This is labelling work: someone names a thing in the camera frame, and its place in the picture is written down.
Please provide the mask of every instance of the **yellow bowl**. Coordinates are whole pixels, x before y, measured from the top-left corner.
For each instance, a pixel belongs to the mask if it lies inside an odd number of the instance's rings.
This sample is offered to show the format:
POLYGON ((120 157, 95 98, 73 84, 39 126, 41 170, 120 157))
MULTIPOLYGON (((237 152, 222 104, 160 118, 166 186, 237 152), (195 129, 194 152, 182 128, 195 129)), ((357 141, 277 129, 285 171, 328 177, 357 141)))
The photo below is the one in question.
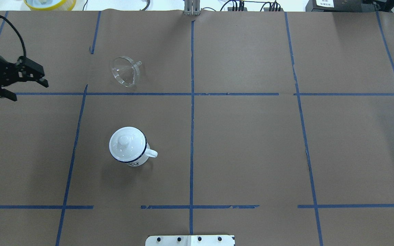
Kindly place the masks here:
POLYGON ((77 0, 61 0, 56 4, 51 6, 47 6, 45 8, 39 8, 37 5, 33 4, 34 0, 24 0, 24 3, 31 9, 31 10, 38 10, 38 11, 45 11, 45 10, 57 10, 57 11, 70 11, 74 8, 75 2, 77 0))

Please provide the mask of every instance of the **mug lid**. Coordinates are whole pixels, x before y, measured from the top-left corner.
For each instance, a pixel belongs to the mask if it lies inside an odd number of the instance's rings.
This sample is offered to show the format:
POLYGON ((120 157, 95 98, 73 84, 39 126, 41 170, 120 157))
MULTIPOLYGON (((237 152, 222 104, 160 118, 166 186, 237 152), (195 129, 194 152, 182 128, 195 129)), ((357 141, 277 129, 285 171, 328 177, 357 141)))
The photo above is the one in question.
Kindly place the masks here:
POLYGON ((147 148, 147 139, 138 128, 131 126, 117 130, 110 138, 111 155, 120 162, 138 160, 147 148))

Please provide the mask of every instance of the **electrical cable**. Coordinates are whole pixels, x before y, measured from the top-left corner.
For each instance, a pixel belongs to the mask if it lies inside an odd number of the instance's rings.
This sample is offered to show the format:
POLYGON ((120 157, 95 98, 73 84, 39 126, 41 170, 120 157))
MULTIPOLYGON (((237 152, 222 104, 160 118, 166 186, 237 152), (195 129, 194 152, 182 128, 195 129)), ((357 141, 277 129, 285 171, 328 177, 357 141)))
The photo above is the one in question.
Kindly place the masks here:
POLYGON ((86 3, 84 3, 83 9, 81 9, 81 11, 84 11, 84 7, 86 7, 86 5, 88 4, 88 1, 89 1, 89 0, 86 0, 86 3))
POLYGON ((222 8, 220 9, 220 11, 222 11, 223 10, 223 8, 229 3, 229 2, 234 2, 235 3, 235 6, 238 6, 237 4, 237 2, 236 2, 236 0, 229 0, 229 1, 227 1, 227 2, 225 2, 225 4, 223 4, 223 6, 222 6, 222 8))
POLYGON ((145 8, 141 9, 142 11, 147 10, 147 8, 150 6, 150 0, 147 0, 147 5, 145 5, 145 8))
POLYGON ((257 1, 247 1, 247 0, 242 0, 242 1, 246 3, 267 3, 267 2, 257 2, 257 1))
POLYGON ((264 9, 264 6, 265 6, 267 3, 270 5, 270 7, 272 7, 272 3, 271 3, 271 2, 266 2, 266 3, 264 3, 264 4, 262 5, 261 9, 259 10, 260 12, 264 9))
POLYGON ((213 11, 217 12, 215 9, 210 8, 210 7, 204 7, 204 8, 202 8, 202 9, 212 9, 213 11))
POLYGON ((7 24, 13 29, 13 31, 16 33, 17 37, 19 37, 19 40, 21 41, 21 45, 22 45, 22 51, 24 54, 24 57, 27 57, 27 51, 25 50, 25 44, 24 44, 24 40, 22 39, 20 33, 17 31, 17 29, 13 26, 13 24, 4 16, 0 15, 0 19, 5 20, 5 22, 7 22, 7 24))

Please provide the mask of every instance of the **white metal bracket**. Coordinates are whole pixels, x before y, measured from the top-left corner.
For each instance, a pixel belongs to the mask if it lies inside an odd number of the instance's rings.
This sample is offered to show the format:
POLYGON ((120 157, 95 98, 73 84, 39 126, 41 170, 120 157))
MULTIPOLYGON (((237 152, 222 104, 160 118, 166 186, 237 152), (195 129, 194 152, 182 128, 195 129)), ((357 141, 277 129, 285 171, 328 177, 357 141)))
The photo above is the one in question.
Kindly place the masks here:
POLYGON ((145 246, 235 246, 234 235, 149 236, 145 246))
POLYGON ((200 15, 200 0, 185 0, 185 15, 200 15))

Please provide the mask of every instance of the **black cable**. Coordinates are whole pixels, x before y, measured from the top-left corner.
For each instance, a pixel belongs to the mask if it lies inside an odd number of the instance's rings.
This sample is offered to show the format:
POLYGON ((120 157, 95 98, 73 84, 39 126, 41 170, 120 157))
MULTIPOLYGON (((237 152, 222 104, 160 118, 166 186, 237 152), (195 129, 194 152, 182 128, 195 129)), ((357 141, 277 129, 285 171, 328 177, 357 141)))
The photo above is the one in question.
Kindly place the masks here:
POLYGON ((202 8, 202 9, 212 9, 213 11, 217 12, 215 9, 210 8, 210 7, 204 7, 204 8, 202 8))
POLYGON ((223 10, 223 8, 224 8, 224 6, 226 6, 226 4, 228 4, 229 2, 234 2, 234 3, 235 3, 235 5, 237 6, 237 2, 236 2, 236 0, 229 0, 229 1, 225 2, 225 4, 223 4, 223 6, 222 6, 222 8, 220 9, 220 11, 222 11, 222 10, 223 10))
POLYGON ((270 7, 272 7, 272 3, 271 3, 271 2, 266 2, 266 3, 264 3, 264 4, 262 5, 261 9, 259 10, 260 12, 264 9, 264 6, 265 6, 267 3, 270 5, 270 7))
POLYGON ((267 3, 267 2, 257 2, 257 1, 246 1, 246 0, 242 0, 243 2, 247 2, 247 3, 267 3))
POLYGON ((5 22, 7 22, 7 24, 13 29, 13 31, 16 33, 17 37, 19 37, 19 40, 21 41, 21 45, 22 45, 22 51, 24 53, 24 57, 27 57, 27 51, 25 50, 25 44, 24 41, 20 35, 20 33, 17 31, 17 29, 13 26, 13 24, 4 16, 0 15, 0 19, 5 20, 5 22))
POLYGON ((278 2, 275 1, 275 2, 272 4, 272 12, 278 11, 278 6, 280 6, 280 5, 278 4, 278 2))
POLYGON ((147 0, 147 5, 145 5, 145 8, 141 9, 142 11, 146 10, 150 6, 150 0, 147 0))
POLYGON ((84 7, 86 7, 86 5, 88 4, 88 1, 89 1, 89 0, 86 0, 86 3, 84 3, 83 9, 82 9, 81 11, 84 11, 84 7))

